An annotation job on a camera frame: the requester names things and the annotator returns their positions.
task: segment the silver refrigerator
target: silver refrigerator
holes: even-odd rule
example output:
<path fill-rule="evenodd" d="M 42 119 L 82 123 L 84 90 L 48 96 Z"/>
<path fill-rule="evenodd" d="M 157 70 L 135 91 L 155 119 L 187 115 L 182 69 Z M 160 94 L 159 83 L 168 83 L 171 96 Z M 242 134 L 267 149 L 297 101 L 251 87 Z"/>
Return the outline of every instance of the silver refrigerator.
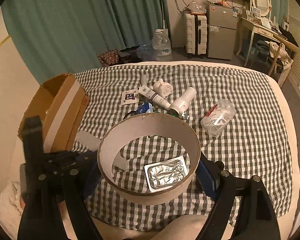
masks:
<path fill-rule="evenodd" d="M 232 58 L 237 19 L 232 8 L 209 5 L 208 57 L 220 59 Z"/>

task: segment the checkered bedsheet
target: checkered bedsheet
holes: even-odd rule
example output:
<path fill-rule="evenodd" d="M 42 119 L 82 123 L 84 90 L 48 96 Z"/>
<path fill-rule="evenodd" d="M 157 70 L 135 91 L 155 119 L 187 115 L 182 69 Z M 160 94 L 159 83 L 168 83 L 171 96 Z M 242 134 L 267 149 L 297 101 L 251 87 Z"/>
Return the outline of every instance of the checkered bedsheet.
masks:
<path fill-rule="evenodd" d="M 262 73 L 225 67 L 201 65 L 123 65 L 88 70 L 75 76 L 90 96 L 80 130 L 102 138 L 126 113 L 137 104 L 120 106 L 123 91 L 138 88 L 141 74 L 149 76 L 148 85 L 162 78 L 173 86 L 166 99 L 172 102 L 188 87 L 197 90 L 191 102 L 186 122 L 199 137 L 202 152 L 212 160 L 220 160 L 234 176 L 251 178 L 258 175 L 268 190 L 276 215 L 289 211 L 292 195 L 291 153 L 283 117 L 276 96 Z M 227 99 L 236 108 L 234 119 L 222 134 L 211 137 L 202 131 L 200 120 L 218 99 Z M 73 150 L 86 151 L 74 143 Z M 183 147 L 170 138 L 138 138 L 120 151 L 129 160 L 129 171 L 113 167 L 118 185 L 137 192 L 148 192 L 144 165 L 180 155 L 189 160 Z M 235 199 L 229 222 L 233 225 L 239 209 Z M 105 182 L 99 183 L 95 194 L 88 198 L 87 208 L 92 216 L 123 228 L 134 230 L 162 229 L 181 215 L 205 214 L 213 201 L 200 188 L 196 178 L 186 192 L 168 203 L 146 206 L 120 197 Z"/>

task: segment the wooden chair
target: wooden chair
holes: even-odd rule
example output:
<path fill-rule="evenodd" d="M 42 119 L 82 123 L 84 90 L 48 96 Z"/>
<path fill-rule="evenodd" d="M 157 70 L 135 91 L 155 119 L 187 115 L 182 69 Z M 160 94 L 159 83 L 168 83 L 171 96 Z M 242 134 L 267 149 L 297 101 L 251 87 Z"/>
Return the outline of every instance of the wooden chair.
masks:
<path fill-rule="evenodd" d="M 286 41 L 285 39 L 283 39 L 279 35 L 273 34 L 273 37 L 276 38 L 278 41 L 280 41 L 280 45 L 279 45 L 279 48 L 277 50 L 277 53 L 274 56 L 274 59 L 272 59 L 271 57 L 269 57 L 269 59 L 272 62 L 272 64 L 271 64 L 268 76 L 270 76 L 272 74 L 273 70 L 276 73 L 277 66 L 282 66 L 283 67 L 283 65 L 280 65 L 279 63 L 277 63 L 277 59 L 279 57 L 279 53 L 280 53 L 280 49 L 282 47 L 282 44 L 284 44 L 286 46 L 286 48 L 290 49 L 294 53 L 297 53 L 299 51 L 299 48 L 296 45 L 292 44 L 289 41 Z M 282 70 L 281 75 L 280 75 L 279 80 L 278 80 L 279 87 L 282 87 L 283 83 L 285 82 L 285 80 L 286 80 L 286 78 L 287 78 L 287 76 L 288 76 L 288 74 L 290 72 L 290 69 L 291 69 L 291 66 L 289 68 L 287 68 L 287 69 Z"/>

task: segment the clothing on chair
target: clothing on chair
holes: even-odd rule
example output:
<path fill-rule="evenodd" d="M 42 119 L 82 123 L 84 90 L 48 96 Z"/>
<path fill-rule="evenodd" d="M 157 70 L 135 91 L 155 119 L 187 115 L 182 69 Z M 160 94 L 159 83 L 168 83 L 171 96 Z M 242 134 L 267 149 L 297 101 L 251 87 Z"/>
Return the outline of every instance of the clothing on chair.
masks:
<path fill-rule="evenodd" d="M 268 56 L 270 54 L 269 44 L 266 43 L 266 41 L 257 41 L 256 49 L 259 51 L 259 53 L 261 53 L 263 55 Z"/>
<path fill-rule="evenodd" d="M 290 32 L 287 32 L 286 30 L 281 28 L 280 25 L 279 25 L 279 30 L 281 31 L 283 36 L 287 37 L 289 42 L 291 42 L 293 45 L 299 47 L 298 43 L 296 42 L 296 40 L 294 39 L 293 35 Z M 286 49 L 286 50 L 287 50 L 288 55 L 290 56 L 290 58 L 293 59 L 294 55 L 295 55 L 295 52 L 290 51 L 290 49 Z"/>
<path fill-rule="evenodd" d="M 266 41 L 266 43 L 269 44 L 270 56 L 274 58 L 279 48 L 279 45 L 272 41 Z M 282 61 L 284 70 L 291 67 L 291 64 L 293 63 L 293 59 L 289 57 L 288 53 L 283 48 L 280 48 L 278 59 Z"/>

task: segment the foil blister pack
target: foil blister pack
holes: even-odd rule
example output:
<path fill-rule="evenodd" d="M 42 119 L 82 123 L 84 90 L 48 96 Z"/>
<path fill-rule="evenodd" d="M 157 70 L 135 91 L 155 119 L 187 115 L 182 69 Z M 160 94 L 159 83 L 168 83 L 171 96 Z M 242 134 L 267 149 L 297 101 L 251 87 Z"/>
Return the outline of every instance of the foil blister pack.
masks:
<path fill-rule="evenodd" d="M 183 156 L 145 165 L 145 172 L 151 192 L 168 189 L 188 175 Z"/>

